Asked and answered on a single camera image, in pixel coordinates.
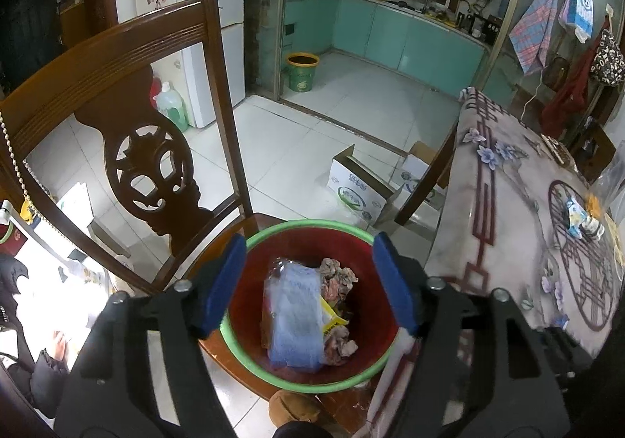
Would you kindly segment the pink paper trash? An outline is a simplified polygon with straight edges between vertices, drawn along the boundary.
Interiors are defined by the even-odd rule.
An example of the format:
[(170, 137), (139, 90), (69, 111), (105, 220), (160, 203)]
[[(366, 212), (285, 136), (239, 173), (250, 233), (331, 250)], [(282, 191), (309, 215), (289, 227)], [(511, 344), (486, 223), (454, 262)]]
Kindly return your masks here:
[[(337, 259), (324, 258), (319, 266), (319, 274), (321, 277), (321, 297), (335, 310), (335, 312), (344, 318), (345, 302), (348, 295), (357, 284), (359, 279), (354, 271), (348, 266), (341, 266)], [(340, 366), (348, 360), (357, 350), (357, 343), (351, 338), (348, 325), (337, 326), (329, 331), (328, 334), (323, 333), (324, 341), (324, 364), (329, 366)]]

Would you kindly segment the yellow green bucket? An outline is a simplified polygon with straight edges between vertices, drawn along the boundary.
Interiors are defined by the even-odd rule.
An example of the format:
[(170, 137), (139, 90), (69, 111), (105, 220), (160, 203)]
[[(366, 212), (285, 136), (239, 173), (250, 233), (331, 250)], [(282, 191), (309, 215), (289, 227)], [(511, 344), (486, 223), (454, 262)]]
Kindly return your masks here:
[(297, 52), (289, 54), (286, 63), (289, 89), (298, 93), (311, 91), (320, 58), (311, 53)]

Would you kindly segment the blue white hanging bag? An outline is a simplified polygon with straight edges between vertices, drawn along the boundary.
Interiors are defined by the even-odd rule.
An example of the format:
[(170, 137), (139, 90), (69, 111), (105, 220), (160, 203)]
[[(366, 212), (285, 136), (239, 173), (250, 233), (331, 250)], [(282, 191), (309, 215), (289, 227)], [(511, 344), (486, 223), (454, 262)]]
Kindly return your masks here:
[(585, 44), (592, 36), (594, 20), (593, 0), (564, 0), (559, 14), (559, 23)]

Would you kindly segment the red hanging garment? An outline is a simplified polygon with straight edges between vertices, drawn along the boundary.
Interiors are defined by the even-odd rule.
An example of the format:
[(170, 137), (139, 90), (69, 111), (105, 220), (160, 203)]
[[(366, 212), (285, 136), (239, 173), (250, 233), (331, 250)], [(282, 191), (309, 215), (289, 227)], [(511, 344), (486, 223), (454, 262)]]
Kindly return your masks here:
[[(605, 16), (600, 32), (610, 29), (609, 17)], [(601, 33), (592, 41), (589, 48), (579, 57), (567, 81), (556, 93), (552, 102), (543, 109), (540, 127), (544, 135), (558, 139), (574, 114), (583, 112), (588, 102), (588, 81), (596, 51), (601, 42)]]

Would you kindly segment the green detergent bottle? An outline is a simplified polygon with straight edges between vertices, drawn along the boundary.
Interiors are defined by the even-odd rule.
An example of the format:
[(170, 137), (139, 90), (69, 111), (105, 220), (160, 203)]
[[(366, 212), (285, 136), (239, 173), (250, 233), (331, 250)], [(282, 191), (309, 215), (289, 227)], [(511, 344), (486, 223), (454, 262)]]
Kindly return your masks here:
[(167, 117), (181, 132), (189, 128), (186, 106), (182, 96), (171, 86), (169, 81), (163, 81), (161, 91), (155, 96), (157, 110)]

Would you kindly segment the blue white snack wrapper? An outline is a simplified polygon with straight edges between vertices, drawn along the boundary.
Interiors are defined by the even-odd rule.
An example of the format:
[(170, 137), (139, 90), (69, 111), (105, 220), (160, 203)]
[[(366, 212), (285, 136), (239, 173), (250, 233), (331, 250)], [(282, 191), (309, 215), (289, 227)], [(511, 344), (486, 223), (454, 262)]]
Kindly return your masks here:
[(587, 219), (587, 213), (583, 206), (576, 201), (575, 198), (570, 197), (566, 202), (567, 214), (568, 214), (568, 233), (576, 239), (583, 237), (582, 225)]

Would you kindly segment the yellow medicine box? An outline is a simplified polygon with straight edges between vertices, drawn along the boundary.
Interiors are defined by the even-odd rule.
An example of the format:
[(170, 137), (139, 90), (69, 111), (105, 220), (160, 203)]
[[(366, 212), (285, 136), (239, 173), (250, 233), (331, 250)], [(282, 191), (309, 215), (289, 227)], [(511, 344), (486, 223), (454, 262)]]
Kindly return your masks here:
[(321, 297), (320, 300), (322, 311), (322, 332), (324, 334), (328, 334), (329, 331), (337, 326), (346, 326), (348, 324), (348, 321), (339, 316), (323, 297)]

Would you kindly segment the carved wooden chair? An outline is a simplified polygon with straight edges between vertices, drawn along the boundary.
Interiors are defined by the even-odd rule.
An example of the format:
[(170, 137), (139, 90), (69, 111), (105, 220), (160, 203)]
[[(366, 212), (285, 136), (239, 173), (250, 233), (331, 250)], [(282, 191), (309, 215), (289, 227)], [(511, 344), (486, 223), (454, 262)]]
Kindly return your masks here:
[[(1, 104), (6, 196), (30, 201), (82, 252), (147, 295), (162, 292), (177, 273), (195, 275), (232, 236), (252, 237), (277, 224), (252, 207), (232, 102), (221, 93), (220, 80), (211, 90), (232, 193), (215, 208), (200, 205), (191, 148), (149, 99), (165, 26), (153, 15), (113, 26), (54, 59)], [(69, 116), (102, 136), (107, 179), (123, 208), (170, 240), (170, 254), (155, 276), (140, 276), (88, 237), (25, 165), (30, 152)]]

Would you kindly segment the brown hanging handbag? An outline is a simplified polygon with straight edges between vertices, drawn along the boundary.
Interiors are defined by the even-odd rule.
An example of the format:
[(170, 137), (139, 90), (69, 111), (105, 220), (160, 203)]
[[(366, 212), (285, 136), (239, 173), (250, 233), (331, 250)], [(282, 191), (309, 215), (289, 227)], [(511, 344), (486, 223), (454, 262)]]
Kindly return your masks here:
[(556, 54), (542, 72), (542, 83), (554, 92), (558, 92), (567, 80), (570, 63), (563, 56)]

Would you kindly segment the red green trash basin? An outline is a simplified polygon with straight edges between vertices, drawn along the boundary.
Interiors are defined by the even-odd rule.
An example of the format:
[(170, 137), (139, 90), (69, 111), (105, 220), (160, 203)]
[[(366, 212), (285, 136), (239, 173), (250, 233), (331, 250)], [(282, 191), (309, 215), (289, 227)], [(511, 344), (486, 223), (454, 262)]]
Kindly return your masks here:
[(336, 221), (286, 221), (246, 247), (219, 332), (248, 374), (294, 392), (336, 393), (382, 371), (398, 327), (370, 233)]

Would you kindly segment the plaid cloth hanging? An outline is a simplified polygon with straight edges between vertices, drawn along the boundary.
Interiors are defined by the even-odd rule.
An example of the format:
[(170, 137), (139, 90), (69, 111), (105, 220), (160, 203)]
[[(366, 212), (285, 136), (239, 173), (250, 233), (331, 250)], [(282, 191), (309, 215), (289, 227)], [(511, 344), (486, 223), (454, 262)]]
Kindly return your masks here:
[(533, 0), (509, 33), (524, 75), (546, 67), (558, 0)]

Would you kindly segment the white cardboard box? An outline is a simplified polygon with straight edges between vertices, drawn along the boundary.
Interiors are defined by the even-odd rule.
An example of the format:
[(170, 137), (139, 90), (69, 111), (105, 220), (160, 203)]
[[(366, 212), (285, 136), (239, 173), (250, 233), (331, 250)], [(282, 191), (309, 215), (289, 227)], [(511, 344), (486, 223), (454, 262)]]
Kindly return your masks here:
[(387, 183), (358, 160), (354, 151), (351, 145), (333, 157), (327, 187), (369, 225), (387, 221), (406, 204), (436, 155), (423, 142), (415, 142)]

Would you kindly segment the letter patterned bag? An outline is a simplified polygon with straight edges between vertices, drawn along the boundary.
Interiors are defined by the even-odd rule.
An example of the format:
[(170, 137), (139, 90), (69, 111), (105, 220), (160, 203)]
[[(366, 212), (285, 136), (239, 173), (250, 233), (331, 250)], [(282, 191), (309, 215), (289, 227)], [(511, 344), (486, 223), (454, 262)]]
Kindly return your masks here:
[(601, 32), (600, 42), (591, 63), (590, 75), (609, 87), (616, 87), (624, 81), (624, 55), (608, 29)]

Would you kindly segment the clear plastic bottle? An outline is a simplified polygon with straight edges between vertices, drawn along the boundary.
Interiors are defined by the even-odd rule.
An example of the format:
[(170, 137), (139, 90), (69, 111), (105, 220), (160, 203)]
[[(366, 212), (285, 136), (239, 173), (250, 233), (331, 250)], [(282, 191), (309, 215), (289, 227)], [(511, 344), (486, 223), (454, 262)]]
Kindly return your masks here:
[(317, 370), (324, 359), (318, 271), (278, 258), (265, 281), (265, 298), (270, 363), (274, 367)]

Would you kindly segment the brown snack package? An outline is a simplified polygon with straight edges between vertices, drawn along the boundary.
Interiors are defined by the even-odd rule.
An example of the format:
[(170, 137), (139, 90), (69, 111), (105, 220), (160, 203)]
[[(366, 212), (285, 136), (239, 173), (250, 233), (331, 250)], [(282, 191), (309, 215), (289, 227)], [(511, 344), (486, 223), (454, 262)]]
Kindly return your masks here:
[(545, 143), (546, 148), (548, 148), (549, 152), (554, 157), (555, 162), (564, 169), (570, 171), (576, 171), (577, 167), (575, 164), (575, 160), (571, 156), (567, 147), (561, 142), (558, 142), (557, 139), (553, 139), (548, 135), (540, 135), (542, 142)]

